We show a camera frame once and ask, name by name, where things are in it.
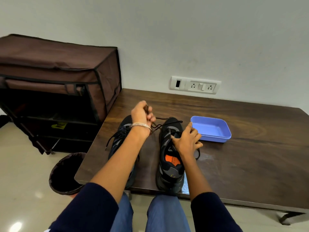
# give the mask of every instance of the orange shoe label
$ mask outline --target orange shoe label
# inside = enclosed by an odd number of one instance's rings
[[[171,162],[173,165],[178,165],[180,164],[180,161],[179,159],[177,159],[177,157],[174,157],[174,156],[168,156],[166,155],[165,156],[165,160],[168,161],[168,162]]]

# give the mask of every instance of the leg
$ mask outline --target leg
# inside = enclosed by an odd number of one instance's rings
[[[292,223],[303,222],[309,220],[309,214],[290,212],[279,218],[282,225],[290,226]]]
[[[118,206],[119,211],[110,232],[132,232],[133,209],[125,193],[123,193]]]
[[[147,211],[146,232],[190,232],[189,224],[176,196],[157,195]]]

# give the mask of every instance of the jeans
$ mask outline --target jeans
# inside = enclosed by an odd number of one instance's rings
[[[111,232],[132,232],[133,209],[123,193]],[[147,211],[145,232],[190,232],[189,224],[176,196],[157,195]]]

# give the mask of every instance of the blue tray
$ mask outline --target blue tray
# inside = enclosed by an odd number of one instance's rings
[[[226,142],[232,136],[227,123],[224,120],[193,116],[191,117],[192,127],[202,135],[201,140],[211,142]]]

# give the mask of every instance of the tiled floor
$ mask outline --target tiled floor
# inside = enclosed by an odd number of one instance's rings
[[[48,185],[51,169],[66,155],[41,155],[13,123],[0,128],[0,231],[12,232],[10,228],[15,224],[15,227],[21,225],[21,232],[43,232],[70,203],[68,196],[54,193]],[[151,196],[133,195],[133,231],[145,231],[151,200]],[[191,230],[195,231],[190,202],[181,204]],[[309,222],[282,226],[275,212],[227,208],[244,232],[309,231]]]

